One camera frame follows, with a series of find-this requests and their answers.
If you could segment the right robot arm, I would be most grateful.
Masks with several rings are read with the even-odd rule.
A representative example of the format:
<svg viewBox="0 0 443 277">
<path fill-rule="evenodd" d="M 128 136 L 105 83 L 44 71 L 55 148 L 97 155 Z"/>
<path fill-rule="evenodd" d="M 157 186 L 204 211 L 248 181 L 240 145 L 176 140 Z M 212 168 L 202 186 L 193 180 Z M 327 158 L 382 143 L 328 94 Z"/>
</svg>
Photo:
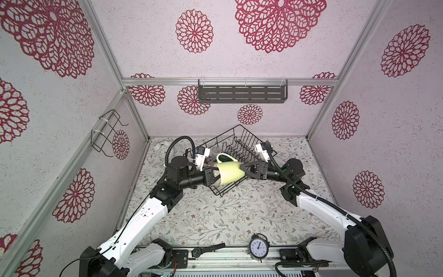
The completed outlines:
<svg viewBox="0 0 443 277">
<path fill-rule="evenodd" d="M 373 277 L 387 266 L 392 277 L 397 275 L 393 251 L 380 222 L 373 216 L 360 217 L 316 195 L 302 181 L 303 164 L 298 159 L 288 160 L 279 167 L 274 159 L 256 161 L 239 167 L 246 176 L 256 180 L 282 182 L 283 198 L 321 219 L 343 236 L 342 244 L 334 245 L 318 238 L 299 245 L 302 261 L 294 266 L 338 263 L 347 265 L 360 277 Z"/>
</svg>

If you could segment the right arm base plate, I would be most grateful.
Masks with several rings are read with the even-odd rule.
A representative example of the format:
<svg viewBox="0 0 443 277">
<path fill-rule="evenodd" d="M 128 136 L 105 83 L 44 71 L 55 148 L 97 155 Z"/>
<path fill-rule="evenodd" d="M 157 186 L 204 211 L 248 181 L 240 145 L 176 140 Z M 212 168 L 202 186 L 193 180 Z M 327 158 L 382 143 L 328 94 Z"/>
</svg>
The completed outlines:
<svg viewBox="0 0 443 277">
<path fill-rule="evenodd" d="M 312 258 L 306 250 L 286 248 L 279 250 L 283 267 L 328 267 L 329 263 Z"/>
</svg>

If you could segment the pink mug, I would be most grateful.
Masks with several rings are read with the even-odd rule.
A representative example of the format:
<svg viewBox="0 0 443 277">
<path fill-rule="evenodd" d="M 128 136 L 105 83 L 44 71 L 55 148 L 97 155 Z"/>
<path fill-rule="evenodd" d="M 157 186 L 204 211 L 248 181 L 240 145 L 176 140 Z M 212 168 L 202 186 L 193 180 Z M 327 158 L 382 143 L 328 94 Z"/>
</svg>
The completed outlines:
<svg viewBox="0 0 443 277">
<path fill-rule="evenodd" d="M 216 159 L 208 157 L 205 159 L 204 165 L 208 167 L 213 167 L 217 163 Z"/>
</svg>

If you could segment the light green mug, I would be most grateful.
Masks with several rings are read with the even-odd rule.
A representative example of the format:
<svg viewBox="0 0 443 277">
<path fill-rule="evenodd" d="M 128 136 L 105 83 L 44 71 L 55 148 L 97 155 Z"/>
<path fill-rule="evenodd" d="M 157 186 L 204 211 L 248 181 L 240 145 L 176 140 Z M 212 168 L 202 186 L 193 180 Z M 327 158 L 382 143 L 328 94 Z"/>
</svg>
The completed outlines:
<svg viewBox="0 0 443 277">
<path fill-rule="evenodd" d="M 229 154 L 218 154 L 216 161 L 215 165 L 218 166 L 220 171 L 215 171 L 215 175 L 221 175 L 221 186 L 236 182 L 245 176 L 245 173 L 239 169 L 242 163 Z"/>
</svg>

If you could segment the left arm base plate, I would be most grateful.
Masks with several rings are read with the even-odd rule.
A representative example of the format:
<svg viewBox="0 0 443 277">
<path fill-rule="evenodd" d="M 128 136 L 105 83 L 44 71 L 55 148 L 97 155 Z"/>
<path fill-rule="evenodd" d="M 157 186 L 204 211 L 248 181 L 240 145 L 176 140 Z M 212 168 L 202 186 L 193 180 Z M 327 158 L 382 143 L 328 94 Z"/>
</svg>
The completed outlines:
<svg viewBox="0 0 443 277">
<path fill-rule="evenodd" d="M 144 248 L 141 251 L 144 265 L 148 269 L 178 269 L 188 266 L 189 251 L 187 249 L 172 249 L 171 251 L 152 250 Z"/>
</svg>

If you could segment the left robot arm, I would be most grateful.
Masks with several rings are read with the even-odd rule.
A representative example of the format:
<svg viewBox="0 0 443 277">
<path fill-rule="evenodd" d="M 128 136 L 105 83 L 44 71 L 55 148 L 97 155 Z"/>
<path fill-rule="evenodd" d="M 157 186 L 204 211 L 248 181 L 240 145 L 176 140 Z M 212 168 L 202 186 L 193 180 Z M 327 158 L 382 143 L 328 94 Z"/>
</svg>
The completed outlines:
<svg viewBox="0 0 443 277">
<path fill-rule="evenodd" d="M 167 267 L 172 251 L 167 242 L 154 240 L 138 252 L 135 247 L 178 204 L 184 189 L 211 186 L 220 179 L 216 167 L 200 169 L 185 157 L 173 158 L 126 225 L 98 248 L 88 247 L 81 254 L 79 276 L 137 277 L 153 266 Z"/>
</svg>

